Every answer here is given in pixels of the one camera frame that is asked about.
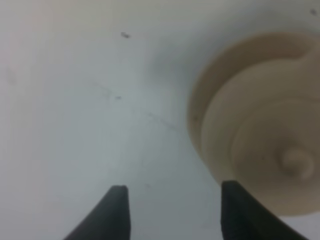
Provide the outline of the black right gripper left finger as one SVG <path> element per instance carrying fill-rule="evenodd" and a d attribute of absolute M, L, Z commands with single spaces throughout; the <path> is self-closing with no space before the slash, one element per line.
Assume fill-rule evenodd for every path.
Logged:
<path fill-rule="evenodd" d="M 89 215 L 66 237 L 67 240 L 129 240 L 131 216 L 129 190 L 114 185 Z"/>

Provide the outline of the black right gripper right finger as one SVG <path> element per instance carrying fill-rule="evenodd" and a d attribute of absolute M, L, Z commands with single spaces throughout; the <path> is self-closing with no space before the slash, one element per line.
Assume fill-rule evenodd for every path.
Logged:
<path fill-rule="evenodd" d="M 225 240 L 303 240 L 278 218 L 310 211 L 310 189 L 280 181 L 221 184 L 221 231 Z"/>

